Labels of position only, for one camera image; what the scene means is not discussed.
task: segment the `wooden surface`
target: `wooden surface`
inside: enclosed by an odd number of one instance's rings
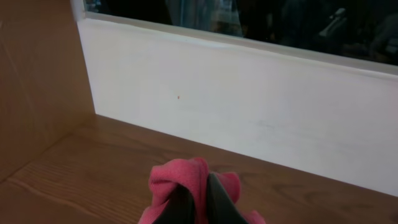
[[[150,204],[151,167],[196,156],[237,172],[238,208],[268,224],[398,223],[397,197],[101,116],[0,185],[0,223],[137,223]]]
[[[0,181],[94,114],[69,0],[1,1]]]

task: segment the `window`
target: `window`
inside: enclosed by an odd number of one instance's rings
[[[86,9],[398,65],[398,0],[86,0]]]

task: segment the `white wall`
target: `white wall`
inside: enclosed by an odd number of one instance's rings
[[[78,26],[98,114],[398,195],[398,77],[104,21]]]

